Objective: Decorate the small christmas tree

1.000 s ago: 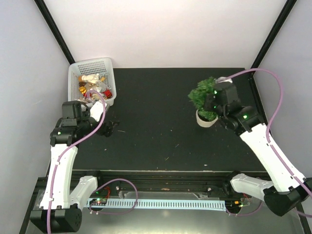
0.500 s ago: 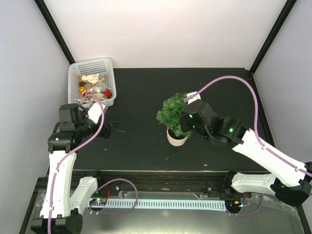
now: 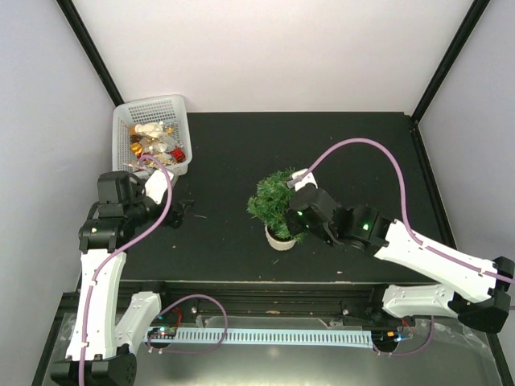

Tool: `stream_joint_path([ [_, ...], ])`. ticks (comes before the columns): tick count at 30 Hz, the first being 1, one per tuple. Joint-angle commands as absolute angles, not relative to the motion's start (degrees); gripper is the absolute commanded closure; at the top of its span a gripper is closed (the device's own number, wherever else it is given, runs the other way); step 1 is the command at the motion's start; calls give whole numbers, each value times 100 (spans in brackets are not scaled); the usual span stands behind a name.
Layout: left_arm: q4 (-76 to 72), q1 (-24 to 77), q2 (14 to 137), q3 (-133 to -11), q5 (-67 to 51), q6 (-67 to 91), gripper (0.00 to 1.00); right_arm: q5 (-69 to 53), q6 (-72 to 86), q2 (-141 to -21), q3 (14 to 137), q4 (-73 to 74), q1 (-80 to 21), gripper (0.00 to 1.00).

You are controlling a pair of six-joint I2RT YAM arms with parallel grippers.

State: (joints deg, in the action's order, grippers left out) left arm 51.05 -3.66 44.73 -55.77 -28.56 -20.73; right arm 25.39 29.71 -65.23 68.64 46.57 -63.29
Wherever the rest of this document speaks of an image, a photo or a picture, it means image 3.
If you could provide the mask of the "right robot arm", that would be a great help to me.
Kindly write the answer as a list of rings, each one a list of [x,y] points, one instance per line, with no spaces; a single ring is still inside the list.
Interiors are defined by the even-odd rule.
[[[509,316],[514,262],[507,257],[488,260],[462,253],[409,232],[400,220],[366,205],[344,207],[314,183],[294,189],[285,217],[293,236],[310,232],[334,248],[354,248],[433,280],[431,285],[386,286],[382,296],[365,305],[371,322],[439,316],[496,334]]]

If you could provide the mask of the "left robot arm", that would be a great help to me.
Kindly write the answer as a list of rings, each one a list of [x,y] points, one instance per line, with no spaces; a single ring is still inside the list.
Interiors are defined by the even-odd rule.
[[[170,191],[177,178],[167,170],[148,179],[111,171],[97,180],[97,201],[79,230],[81,287],[76,323],[64,359],[51,366],[58,385],[131,385],[138,348],[155,321],[167,319],[172,300],[154,284],[133,294],[122,318],[117,298],[128,249],[139,241],[137,228],[148,224],[178,228],[184,201],[172,207]]]

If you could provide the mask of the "small green christmas tree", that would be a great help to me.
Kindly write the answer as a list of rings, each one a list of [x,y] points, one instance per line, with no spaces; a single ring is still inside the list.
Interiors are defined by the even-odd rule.
[[[279,252],[291,250],[306,233],[292,236],[286,225],[286,212],[294,192],[286,185],[294,169],[277,170],[257,183],[256,192],[247,203],[247,212],[265,227],[269,246]]]

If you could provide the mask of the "white plastic basket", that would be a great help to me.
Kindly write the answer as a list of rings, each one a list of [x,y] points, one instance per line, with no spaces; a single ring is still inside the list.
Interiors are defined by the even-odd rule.
[[[192,145],[185,100],[174,94],[119,105],[113,112],[112,170],[129,171],[146,179],[156,164],[138,160],[150,154],[179,177],[187,173]]]

